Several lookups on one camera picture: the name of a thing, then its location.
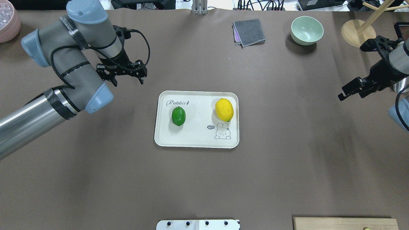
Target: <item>yellow lemon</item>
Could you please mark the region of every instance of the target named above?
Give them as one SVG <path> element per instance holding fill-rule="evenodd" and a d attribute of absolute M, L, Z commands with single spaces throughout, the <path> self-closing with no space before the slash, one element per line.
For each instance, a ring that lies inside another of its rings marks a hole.
<path fill-rule="evenodd" d="M 229 122 L 232 119 L 234 114 L 233 106 L 226 98 L 220 98 L 220 100 L 216 102 L 215 108 L 216 114 L 220 118 L 220 120 Z"/>

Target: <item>tray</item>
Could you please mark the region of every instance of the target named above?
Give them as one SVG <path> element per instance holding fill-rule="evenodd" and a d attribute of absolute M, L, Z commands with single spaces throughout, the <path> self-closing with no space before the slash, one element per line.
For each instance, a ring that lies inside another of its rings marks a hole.
<path fill-rule="evenodd" d="M 234 110 L 230 122 L 220 120 L 215 104 L 228 99 Z M 186 121 L 172 122 L 172 111 L 182 107 Z M 159 95 L 155 124 L 155 142 L 165 147 L 232 149 L 239 142 L 238 98 L 231 92 L 164 91 Z"/>

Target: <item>metal pole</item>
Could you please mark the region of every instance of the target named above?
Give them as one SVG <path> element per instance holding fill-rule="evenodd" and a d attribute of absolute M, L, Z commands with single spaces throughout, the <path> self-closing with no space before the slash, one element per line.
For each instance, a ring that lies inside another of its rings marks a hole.
<path fill-rule="evenodd" d="M 65 121 L 45 96 L 0 120 L 0 160 Z"/>

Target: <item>pink container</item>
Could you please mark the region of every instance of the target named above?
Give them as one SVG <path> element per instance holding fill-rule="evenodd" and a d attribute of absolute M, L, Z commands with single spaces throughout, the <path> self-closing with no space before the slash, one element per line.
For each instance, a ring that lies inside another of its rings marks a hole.
<path fill-rule="evenodd" d="M 21 22 L 16 9 L 7 0 L 0 0 L 0 43 L 10 41 L 20 32 Z"/>

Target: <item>wooden stand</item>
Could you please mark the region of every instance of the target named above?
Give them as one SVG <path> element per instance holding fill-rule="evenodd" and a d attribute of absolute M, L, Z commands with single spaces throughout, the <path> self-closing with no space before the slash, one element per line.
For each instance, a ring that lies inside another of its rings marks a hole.
<path fill-rule="evenodd" d="M 366 22 L 358 19 L 349 20 L 342 25 L 341 34 L 348 44 L 359 48 L 366 40 L 375 38 L 376 33 L 371 24 L 384 12 L 409 7 L 409 5 L 388 8 L 394 0 L 386 0 L 380 7 L 374 7 L 366 2 L 364 6 L 375 10 Z"/>

